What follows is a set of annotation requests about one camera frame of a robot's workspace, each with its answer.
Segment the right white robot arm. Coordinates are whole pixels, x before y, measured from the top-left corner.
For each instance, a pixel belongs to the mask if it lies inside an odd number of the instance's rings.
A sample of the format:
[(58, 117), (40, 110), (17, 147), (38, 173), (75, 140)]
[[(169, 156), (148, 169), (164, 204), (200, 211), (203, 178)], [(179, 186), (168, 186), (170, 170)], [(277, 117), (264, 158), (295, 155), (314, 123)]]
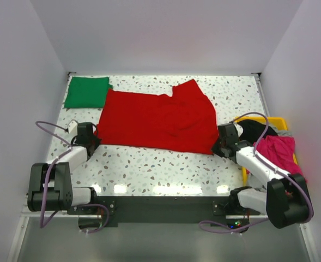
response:
[(262, 156), (249, 142), (240, 140), (233, 123), (218, 126), (219, 137), (212, 151), (246, 168), (265, 187), (258, 191), (250, 186), (230, 192), (226, 211), (239, 215), (252, 209), (268, 216), (278, 229), (309, 222), (314, 210), (305, 178), (291, 174)]

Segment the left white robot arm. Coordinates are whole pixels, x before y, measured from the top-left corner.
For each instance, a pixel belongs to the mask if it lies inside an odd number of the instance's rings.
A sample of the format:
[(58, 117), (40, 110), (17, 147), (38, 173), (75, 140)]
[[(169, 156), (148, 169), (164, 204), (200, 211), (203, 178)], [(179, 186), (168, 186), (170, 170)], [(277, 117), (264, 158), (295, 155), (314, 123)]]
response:
[(59, 139), (66, 151), (50, 161), (31, 167), (27, 193), (27, 207), (32, 212), (63, 211), (79, 206), (86, 214), (98, 210), (99, 201), (92, 187), (73, 187), (71, 173), (87, 162), (101, 144), (97, 126), (91, 122), (71, 122), (60, 127), (37, 121), (37, 127)]

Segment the red t shirt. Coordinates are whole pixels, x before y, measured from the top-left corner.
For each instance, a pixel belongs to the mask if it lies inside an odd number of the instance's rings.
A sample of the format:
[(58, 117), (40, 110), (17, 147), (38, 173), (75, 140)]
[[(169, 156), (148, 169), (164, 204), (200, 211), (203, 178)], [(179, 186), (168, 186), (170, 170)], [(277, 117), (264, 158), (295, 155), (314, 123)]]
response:
[(171, 96), (108, 91), (97, 135), (105, 145), (210, 155), (219, 132), (213, 104), (190, 80)]

